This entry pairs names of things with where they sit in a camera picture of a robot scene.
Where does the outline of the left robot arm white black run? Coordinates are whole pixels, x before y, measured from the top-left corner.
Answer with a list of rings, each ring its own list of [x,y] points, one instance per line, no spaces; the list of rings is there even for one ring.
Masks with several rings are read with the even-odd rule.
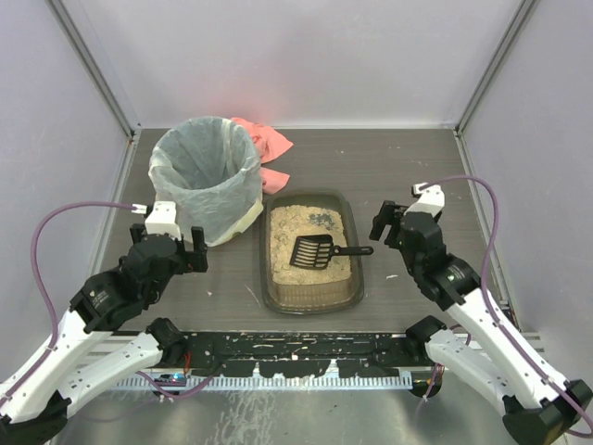
[[[82,359],[127,321],[159,301],[175,275],[204,273],[208,247],[192,227],[192,250],[181,239],[131,228],[133,244],[118,266],[84,283],[50,337],[1,386],[1,441],[44,444],[86,403],[126,375],[188,356],[184,335],[171,320],[157,318],[145,331],[108,356],[82,366]]]

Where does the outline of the black litter scoop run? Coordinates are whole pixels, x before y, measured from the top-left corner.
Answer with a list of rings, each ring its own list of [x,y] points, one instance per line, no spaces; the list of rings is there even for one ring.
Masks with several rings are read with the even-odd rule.
[[[331,235],[300,235],[296,238],[289,264],[305,270],[325,270],[333,257],[370,256],[373,247],[341,247]]]

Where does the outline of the dark translucent litter box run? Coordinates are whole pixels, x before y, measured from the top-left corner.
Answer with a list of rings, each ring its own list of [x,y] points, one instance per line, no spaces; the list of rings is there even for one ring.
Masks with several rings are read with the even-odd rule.
[[[364,293],[360,247],[352,209],[332,189],[284,191],[266,201],[260,225],[261,292],[286,314],[337,312]]]

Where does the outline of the trash bin with white liner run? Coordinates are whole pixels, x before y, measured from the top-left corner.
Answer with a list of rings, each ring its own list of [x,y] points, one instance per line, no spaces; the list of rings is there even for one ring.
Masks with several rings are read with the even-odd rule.
[[[258,149],[247,130],[203,117],[169,129],[156,143],[148,176],[158,200],[173,201],[184,235],[193,226],[216,247],[242,234],[263,211]]]

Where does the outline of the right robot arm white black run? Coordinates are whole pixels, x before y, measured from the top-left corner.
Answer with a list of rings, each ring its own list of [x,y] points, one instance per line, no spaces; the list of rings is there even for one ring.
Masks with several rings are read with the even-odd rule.
[[[398,250],[421,294],[458,322],[481,349],[465,345],[433,316],[410,327],[411,350],[442,364],[486,399],[518,444],[551,444],[568,433],[592,401],[582,380],[557,371],[502,312],[464,260],[448,253],[440,206],[385,201],[370,238]]]

